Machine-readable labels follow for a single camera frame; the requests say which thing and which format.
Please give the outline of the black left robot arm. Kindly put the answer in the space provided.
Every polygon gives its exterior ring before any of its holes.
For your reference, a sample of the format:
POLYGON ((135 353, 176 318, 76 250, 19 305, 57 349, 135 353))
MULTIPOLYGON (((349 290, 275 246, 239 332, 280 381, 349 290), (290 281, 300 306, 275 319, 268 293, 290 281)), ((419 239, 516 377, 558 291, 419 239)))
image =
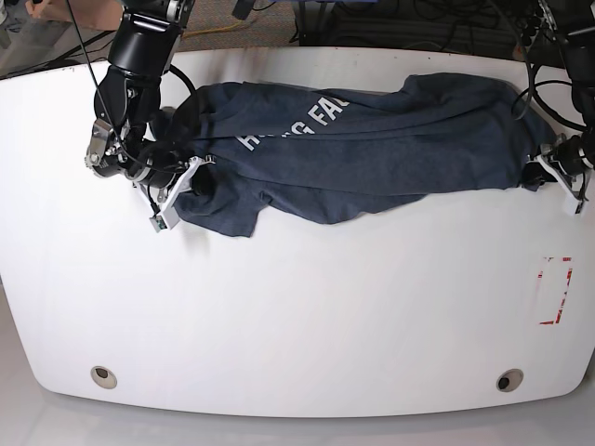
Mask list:
POLYGON ((540 97, 536 75, 541 66, 534 64, 529 72, 528 103, 538 107, 560 125, 577 132, 570 138, 544 145, 539 153, 541 170, 548 177, 568 186, 581 179, 582 195, 588 177, 594 172, 594 3, 592 1, 535 1, 534 12, 541 32, 557 47, 566 70, 571 101, 582 122, 573 123, 562 117, 540 97))

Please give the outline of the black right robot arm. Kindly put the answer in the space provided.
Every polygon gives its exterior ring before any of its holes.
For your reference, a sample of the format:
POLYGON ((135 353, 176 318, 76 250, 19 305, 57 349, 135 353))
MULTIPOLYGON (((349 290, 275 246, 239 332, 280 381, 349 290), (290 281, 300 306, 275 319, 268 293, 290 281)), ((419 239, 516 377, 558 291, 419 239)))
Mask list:
POLYGON ((191 139, 206 126, 206 102, 171 60, 187 28, 192 1, 125 1, 109 52, 95 83, 96 120, 85 163, 99 177, 120 174, 158 190, 190 169, 191 139), (161 81, 173 73, 190 95, 178 111, 161 106, 161 81))

